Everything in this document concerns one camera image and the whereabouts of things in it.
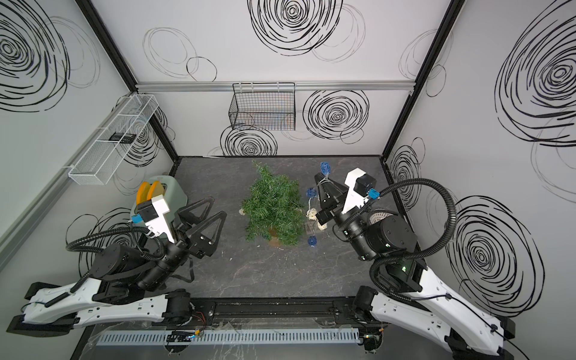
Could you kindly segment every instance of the blue connector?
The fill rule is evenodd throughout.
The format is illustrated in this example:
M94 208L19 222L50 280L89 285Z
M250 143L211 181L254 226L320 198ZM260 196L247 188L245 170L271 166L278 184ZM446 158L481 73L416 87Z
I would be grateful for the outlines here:
M142 217L140 216L140 214L136 214L136 215L132 215L132 222L133 223L139 223L143 221Z
M380 196L380 193L376 190L374 190L374 188L370 189L370 191L368 192L368 196L371 199L377 199Z

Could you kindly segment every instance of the green pine branch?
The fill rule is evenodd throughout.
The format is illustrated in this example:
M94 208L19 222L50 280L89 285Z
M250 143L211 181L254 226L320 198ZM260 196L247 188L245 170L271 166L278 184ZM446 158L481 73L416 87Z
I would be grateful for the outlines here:
M246 240L254 240L258 235L270 240L273 229L281 244L296 245L304 232L304 206L300 203L298 182L286 175L274 176L267 165L252 162L260 178L250 187L250 198L242 202L250 217Z

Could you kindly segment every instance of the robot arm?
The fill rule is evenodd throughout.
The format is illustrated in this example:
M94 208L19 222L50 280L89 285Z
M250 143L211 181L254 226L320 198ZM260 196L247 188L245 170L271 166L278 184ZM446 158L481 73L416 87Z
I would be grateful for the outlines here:
M374 260L370 277L379 291L360 288L354 301L359 320L398 325L436 342L454 358L513 358L503 349L503 341L504 337L514 338L514 323L478 309L426 265L424 257L442 249L454 233L454 203L441 185L409 179L377 192L376 180L360 169L348 173L347 187L322 174L314 178L322 207L317 214L319 222L334 219L358 259ZM371 209L391 189L413 184L432 186L440 192L453 221L453 225L447 223L441 239L425 251L420 250L417 236L401 216Z
M79 244L80 250L97 252L90 271L76 284L32 284L25 296L29 302L24 305L22 314L12 319L7 331L48 337L65 335L72 328L117 321L147 320L164 324L187 321L192 316L189 293L182 289L154 297L144 297L144 293L162 286L189 255L201 259L214 253L226 213L220 211L208 217L213 203L213 198L207 198L182 207L176 211L171 224L164 216L169 209L162 195L139 204L139 215L148 230L156 236L163 233L168 236L167 244L156 238L160 254L121 244L111 244L105 249L92 248L84 246L88 241L82 239L70 243ZM207 205L202 215L193 215L191 210L202 205ZM207 236L205 230L215 223L218 224L216 230ZM86 240L96 238L98 234Z

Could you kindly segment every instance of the red wire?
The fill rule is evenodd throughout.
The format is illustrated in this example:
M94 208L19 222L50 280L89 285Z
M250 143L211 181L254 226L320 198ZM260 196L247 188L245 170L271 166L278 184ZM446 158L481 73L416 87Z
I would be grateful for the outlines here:
M194 314L192 314L192 316L196 317L198 320L200 320L200 322L202 323L202 325L206 325L206 323L202 320L202 318L200 318L200 316L196 316Z
M202 315L202 318L204 319L204 325L206 325L206 318L204 317L204 314L200 311L197 311L196 313Z

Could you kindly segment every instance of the white metal shelf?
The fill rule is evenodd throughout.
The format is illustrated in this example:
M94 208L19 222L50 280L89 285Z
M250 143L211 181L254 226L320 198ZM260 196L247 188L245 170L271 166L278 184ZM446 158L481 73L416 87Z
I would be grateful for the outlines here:
M106 185L157 108L154 95L133 94L68 176L79 185Z

